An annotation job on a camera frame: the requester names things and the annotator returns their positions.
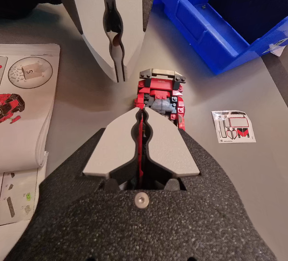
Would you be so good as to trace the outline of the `blue plastic bin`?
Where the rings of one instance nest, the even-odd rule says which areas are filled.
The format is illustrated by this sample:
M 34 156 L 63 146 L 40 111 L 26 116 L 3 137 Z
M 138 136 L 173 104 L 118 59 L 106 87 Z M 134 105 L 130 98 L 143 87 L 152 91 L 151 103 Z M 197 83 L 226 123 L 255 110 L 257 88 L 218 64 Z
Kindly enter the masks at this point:
M 154 0 L 158 3 L 215 74 L 287 46 L 288 0 Z

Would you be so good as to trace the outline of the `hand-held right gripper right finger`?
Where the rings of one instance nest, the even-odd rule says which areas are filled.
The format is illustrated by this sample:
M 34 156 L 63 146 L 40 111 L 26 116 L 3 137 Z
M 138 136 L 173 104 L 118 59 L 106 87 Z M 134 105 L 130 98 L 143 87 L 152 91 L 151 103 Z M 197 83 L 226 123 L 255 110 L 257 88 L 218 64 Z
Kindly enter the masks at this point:
M 170 120 L 149 107 L 143 109 L 146 129 L 150 130 L 147 141 L 147 158 L 156 168 L 172 177 L 197 176 L 200 171 L 186 146 L 180 131 Z

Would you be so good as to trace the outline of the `red lego car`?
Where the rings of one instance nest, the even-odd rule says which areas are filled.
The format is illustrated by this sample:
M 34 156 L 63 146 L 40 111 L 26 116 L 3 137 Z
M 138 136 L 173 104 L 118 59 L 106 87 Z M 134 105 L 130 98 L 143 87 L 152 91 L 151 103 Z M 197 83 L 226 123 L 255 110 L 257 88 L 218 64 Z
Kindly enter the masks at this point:
M 151 173 L 152 163 L 147 158 L 147 141 L 150 130 L 146 129 L 143 109 L 149 107 L 170 120 L 178 130 L 185 130 L 185 105 L 183 101 L 183 84 L 185 77 L 180 73 L 169 70 L 148 69 L 140 72 L 137 96 L 134 107 L 141 109 L 138 142 L 138 181 L 139 187 L 148 190 L 163 189 L 170 179 L 178 180 L 163 170 L 156 168 Z

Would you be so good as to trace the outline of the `lego instruction booklet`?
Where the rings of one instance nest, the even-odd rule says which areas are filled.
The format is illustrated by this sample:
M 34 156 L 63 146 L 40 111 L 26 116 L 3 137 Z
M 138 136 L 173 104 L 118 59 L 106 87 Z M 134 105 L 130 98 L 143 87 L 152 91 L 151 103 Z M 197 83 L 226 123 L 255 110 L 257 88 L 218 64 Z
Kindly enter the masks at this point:
M 60 46 L 1 44 L 1 226 L 30 220 L 45 176 Z

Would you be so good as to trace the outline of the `lego sticker sheet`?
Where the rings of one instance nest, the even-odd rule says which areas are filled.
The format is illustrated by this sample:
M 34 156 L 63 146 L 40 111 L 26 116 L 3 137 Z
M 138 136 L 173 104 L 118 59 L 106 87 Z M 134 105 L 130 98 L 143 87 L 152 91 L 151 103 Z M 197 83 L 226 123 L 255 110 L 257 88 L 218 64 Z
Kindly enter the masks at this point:
M 220 144 L 255 143 L 252 123 L 245 112 L 221 110 L 211 112 Z

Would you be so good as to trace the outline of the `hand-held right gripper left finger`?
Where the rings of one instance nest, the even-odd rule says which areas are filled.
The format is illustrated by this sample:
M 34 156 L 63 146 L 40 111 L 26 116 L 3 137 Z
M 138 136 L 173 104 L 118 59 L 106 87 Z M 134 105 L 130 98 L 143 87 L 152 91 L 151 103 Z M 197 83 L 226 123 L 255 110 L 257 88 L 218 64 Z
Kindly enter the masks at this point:
M 104 130 L 83 174 L 106 179 L 131 179 L 138 171 L 141 109 L 136 107 L 113 120 Z

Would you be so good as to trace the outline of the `white paper slip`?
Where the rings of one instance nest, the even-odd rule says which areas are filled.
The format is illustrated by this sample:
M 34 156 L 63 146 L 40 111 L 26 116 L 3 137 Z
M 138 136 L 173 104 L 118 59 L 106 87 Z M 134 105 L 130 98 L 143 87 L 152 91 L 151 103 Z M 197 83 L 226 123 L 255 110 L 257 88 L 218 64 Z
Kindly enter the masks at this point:
M 277 46 L 275 48 L 273 48 L 273 50 L 271 50 L 270 52 L 272 54 L 274 54 L 275 56 L 277 57 L 280 57 L 281 54 L 283 53 L 283 50 L 285 49 L 286 45 L 285 46 Z

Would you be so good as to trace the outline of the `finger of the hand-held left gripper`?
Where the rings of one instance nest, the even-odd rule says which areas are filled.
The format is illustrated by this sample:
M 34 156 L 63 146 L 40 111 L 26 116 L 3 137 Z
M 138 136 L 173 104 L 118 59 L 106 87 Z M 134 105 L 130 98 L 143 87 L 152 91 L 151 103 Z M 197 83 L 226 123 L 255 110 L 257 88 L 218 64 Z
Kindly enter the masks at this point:
M 114 5 L 121 23 L 123 81 L 127 81 L 137 63 L 143 43 L 142 0 L 114 0 Z
M 104 27 L 105 0 L 74 0 L 84 39 L 95 60 L 114 82 L 119 82 L 111 57 L 111 40 Z

